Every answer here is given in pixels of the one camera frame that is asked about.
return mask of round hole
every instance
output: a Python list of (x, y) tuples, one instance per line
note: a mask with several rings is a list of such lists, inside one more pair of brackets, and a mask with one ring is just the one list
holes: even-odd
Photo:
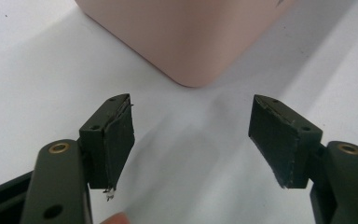
[(45, 219), (52, 219), (60, 215), (62, 212), (62, 205), (56, 204), (51, 206), (50, 208), (46, 209), (45, 213), (43, 214), (43, 217)]
[(348, 154), (358, 155), (358, 148), (347, 144), (339, 144), (338, 148)]
[(69, 144), (67, 143), (58, 143), (55, 144), (53, 146), (51, 146), (48, 149), (48, 152), (52, 153), (52, 154), (57, 154), (57, 153), (62, 153), (64, 151), (66, 151), (69, 148)]
[(89, 127), (91, 130), (98, 130), (100, 129), (99, 125), (92, 125), (91, 127)]

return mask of pink container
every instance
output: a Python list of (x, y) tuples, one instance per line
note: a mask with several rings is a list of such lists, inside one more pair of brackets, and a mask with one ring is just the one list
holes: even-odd
[(212, 82), (295, 0), (76, 0), (176, 82)]

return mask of white surface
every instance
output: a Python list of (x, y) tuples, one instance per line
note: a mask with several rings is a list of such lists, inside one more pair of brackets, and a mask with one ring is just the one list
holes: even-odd
[(299, 0), (215, 83), (181, 87), (72, 0), (0, 1), (0, 184), (77, 130), (107, 98), (131, 94), (136, 143), (95, 223), (313, 223), (309, 187), (280, 189), (247, 137), (253, 95), (278, 98), (358, 145), (358, 1)]

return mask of orange object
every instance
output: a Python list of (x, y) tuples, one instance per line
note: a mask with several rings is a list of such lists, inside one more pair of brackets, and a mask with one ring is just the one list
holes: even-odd
[(76, 0), (176, 82), (212, 82), (295, 0)]

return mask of pink object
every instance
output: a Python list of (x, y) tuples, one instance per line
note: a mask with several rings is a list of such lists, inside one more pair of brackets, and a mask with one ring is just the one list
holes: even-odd
[(76, 0), (176, 82), (212, 82), (295, 0)]

